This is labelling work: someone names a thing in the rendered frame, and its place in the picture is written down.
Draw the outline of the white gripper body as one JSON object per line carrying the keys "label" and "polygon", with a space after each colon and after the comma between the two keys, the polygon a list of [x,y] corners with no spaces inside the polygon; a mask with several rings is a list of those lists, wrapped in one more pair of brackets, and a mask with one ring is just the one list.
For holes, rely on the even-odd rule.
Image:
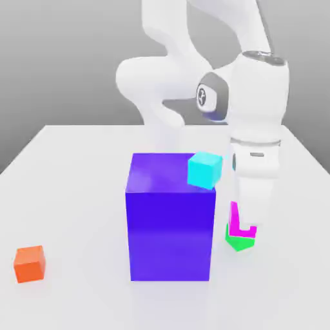
{"label": "white gripper body", "polygon": [[241,223],[259,226],[268,219],[273,187],[273,179],[238,178],[237,197]]}

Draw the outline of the small magenta cube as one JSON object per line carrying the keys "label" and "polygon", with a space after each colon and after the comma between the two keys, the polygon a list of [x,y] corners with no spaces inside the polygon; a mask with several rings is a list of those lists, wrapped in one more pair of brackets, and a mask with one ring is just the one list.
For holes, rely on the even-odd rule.
{"label": "small magenta cube", "polygon": [[229,216],[229,235],[233,237],[255,238],[256,234],[256,226],[250,226],[249,229],[240,228],[238,205],[236,202],[231,201]]}

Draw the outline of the small green cube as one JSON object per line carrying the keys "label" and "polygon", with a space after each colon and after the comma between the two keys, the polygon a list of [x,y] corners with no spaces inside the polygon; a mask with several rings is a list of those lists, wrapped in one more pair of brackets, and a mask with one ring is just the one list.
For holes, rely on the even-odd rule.
{"label": "small green cube", "polygon": [[226,242],[236,251],[243,251],[255,245],[254,238],[235,237],[229,235],[229,224],[226,225]]}

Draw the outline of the small cyan cube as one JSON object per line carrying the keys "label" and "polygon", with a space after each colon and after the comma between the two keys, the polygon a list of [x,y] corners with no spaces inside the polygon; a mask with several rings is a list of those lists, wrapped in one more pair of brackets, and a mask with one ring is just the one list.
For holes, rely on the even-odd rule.
{"label": "small cyan cube", "polygon": [[197,152],[188,160],[188,184],[212,190],[222,175],[220,155]]}

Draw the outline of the small orange cube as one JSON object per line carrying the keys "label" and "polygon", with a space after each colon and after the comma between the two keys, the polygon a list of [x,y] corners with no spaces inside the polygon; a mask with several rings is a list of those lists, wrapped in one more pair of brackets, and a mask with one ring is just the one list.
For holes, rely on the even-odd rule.
{"label": "small orange cube", "polygon": [[46,259],[42,246],[19,248],[15,254],[14,271],[18,283],[43,280]]}

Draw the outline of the large purple box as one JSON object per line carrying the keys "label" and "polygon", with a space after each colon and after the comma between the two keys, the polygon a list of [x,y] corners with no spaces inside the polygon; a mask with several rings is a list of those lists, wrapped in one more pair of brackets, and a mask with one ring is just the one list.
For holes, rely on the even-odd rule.
{"label": "large purple box", "polygon": [[216,191],[188,184],[190,153],[134,153],[125,191],[132,281],[207,281]]}

